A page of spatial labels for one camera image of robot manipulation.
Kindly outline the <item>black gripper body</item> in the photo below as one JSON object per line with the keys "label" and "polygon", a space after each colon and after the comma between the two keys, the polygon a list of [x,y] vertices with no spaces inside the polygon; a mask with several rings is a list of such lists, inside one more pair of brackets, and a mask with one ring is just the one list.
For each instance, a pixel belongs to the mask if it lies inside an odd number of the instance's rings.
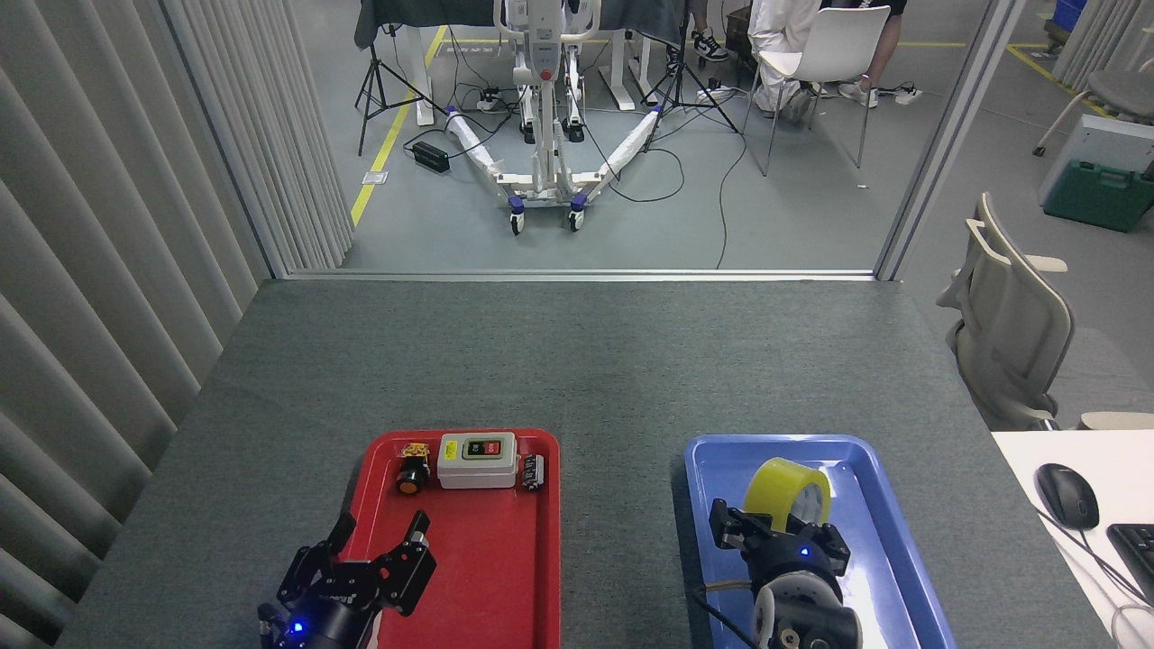
{"label": "black gripper body", "polygon": [[367,648],[379,607],[352,607],[337,599],[306,595],[283,613],[271,600],[258,606],[263,648]]}
{"label": "black gripper body", "polygon": [[772,535],[754,538],[741,551],[754,587],[764,587],[771,580],[782,579],[788,572],[805,572],[820,582],[834,587],[834,574],[829,555],[820,544],[800,535]]}

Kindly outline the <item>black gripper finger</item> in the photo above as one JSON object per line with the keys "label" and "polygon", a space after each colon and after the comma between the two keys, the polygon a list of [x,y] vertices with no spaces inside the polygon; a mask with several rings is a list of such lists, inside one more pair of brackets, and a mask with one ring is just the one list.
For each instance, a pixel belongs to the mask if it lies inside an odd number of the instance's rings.
{"label": "black gripper finger", "polygon": [[375,580],[370,607],[392,607],[402,617],[415,612],[436,570],[427,540],[429,525],[428,514],[417,510],[400,544],[370,560],[370,576]]}
{"label": "black gripper finger", "polygon": [[709,528],[717,549],[745,550],[748,537],[767,535],[767,514],[749,513],[730,507],[724,498],[714,498],[710,502]]}
{"label": "black gripper finger", "polygon": [[792,521],[792,534],[795,535],[794,554],[800,562],[832,576],[846,574],[852,551],[835,525]]}
{"label": "black gripper finger", "polygon": [[319,575],[325,575],[325,579],[334,575],[337,557],[349,543],[355,525],[352,513],[342,512],[325,540],[297,551],[278,589],[278,600],[283,605],[302,599]]}

